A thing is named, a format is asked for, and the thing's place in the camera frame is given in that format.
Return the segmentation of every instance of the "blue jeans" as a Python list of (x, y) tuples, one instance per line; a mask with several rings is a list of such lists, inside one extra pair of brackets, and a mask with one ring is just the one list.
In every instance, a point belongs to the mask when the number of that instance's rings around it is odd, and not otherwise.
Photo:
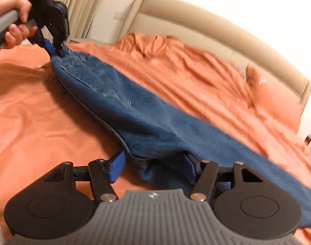
[(90, 54), (66, 48), (66, 56), (54, 56), (51, 63), (67, 90), (140, 158), (146, 181), (187, 192), (192, 187), (181, 173), (183, 154), (224, 167), (242, 161), (297, 199), (303, 213), (300, 227), (311, 227), (311, 189), (234, 138), (172, 107)]

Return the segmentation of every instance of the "white wall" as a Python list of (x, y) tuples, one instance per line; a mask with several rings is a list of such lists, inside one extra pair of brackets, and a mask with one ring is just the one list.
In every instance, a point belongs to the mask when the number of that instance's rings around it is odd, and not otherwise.
[[(89, 38), (112, 43), (133, 0), (102, 0)], [(311, 0), (183, 0), (218, 14), (247, 29), (289, 59), (311, 79)], [(311, 134), (311, 97), (303, 114), (300, 135)]]

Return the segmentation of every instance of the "pillow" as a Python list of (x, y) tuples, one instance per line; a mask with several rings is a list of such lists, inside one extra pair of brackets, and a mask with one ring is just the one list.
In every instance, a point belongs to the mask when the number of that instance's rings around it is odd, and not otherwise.
[(296, 94), (264, 70), (248, 65), (246, 73), (255, 108), (265, 110), (277, 121), (297, 133), (302, 106)]

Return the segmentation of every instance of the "beige headboard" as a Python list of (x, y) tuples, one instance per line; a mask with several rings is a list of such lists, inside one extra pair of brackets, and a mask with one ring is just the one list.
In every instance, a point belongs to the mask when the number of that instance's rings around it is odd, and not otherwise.
[(303, 110), (311, 82), (289, 61), (245, 29), (209, 11), (178, 0), (135, 0), (118, 38), (127, 33), (173, 35), (215, 53), (243, 74), (248, 64), (264, 69), (289, 88)]

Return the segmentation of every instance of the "gray ribbed surface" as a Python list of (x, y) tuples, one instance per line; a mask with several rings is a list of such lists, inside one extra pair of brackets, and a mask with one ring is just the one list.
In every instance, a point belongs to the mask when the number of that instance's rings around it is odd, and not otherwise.
[[(152, 193), (158, 194), (154, 199)], [(223, 226), (207, 203), (186, 198), (183, 191), (126, 191), (113, 203), (99, 205), (80, 230), (53, 240), (15, 236), (6, 245), (300, 245), (292, 235), (273, 241), (242, 237)]]

